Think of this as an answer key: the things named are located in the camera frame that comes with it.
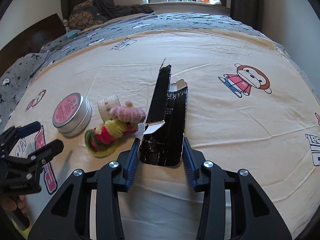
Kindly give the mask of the person's left hand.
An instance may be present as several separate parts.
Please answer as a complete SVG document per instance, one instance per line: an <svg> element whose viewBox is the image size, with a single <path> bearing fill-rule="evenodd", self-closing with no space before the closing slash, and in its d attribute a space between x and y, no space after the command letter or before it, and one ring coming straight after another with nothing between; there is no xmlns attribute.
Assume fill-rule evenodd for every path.
<svg viewBox="0 0 320 240"><path fill-rule="evenodd" d="M15 211L20 209L23 214L28 212L27 199L25 195L20 195L17 198L10 198L7 196L1 196L1 206L5 211Z"/></svg>

